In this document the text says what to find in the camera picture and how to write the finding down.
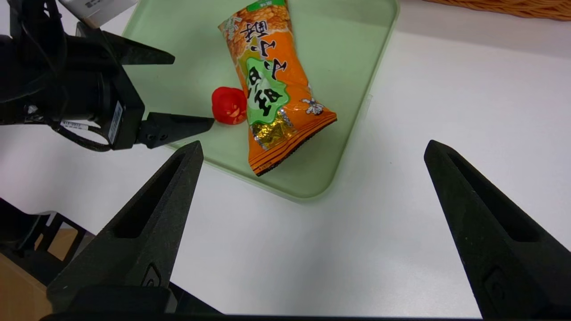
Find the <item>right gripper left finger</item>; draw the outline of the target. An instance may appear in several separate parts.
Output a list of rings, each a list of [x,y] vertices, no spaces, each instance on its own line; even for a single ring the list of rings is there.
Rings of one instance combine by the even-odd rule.
[[[49,284],[53,312],[174,311],[170,278],[202,164],[198,141],[174,152]]]

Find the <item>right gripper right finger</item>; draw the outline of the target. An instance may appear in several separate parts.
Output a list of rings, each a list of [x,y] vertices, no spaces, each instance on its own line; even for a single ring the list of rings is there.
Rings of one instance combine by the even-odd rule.
[[[570,319],[569,250],[456,150],[431,140],[424,162],[482,317]]]

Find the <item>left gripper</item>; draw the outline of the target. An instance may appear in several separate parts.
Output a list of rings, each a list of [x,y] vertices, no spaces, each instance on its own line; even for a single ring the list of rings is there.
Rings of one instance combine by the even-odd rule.
[[[67,36],[67,126],[88,120],[87,130],[100,144],[68,131],[68,140],[94,152],[123,150],[134,144],[158,148],[209,131],[214,118],[145,112],[125,65],[172,65],[175,57],[161,49],[77,23]]]

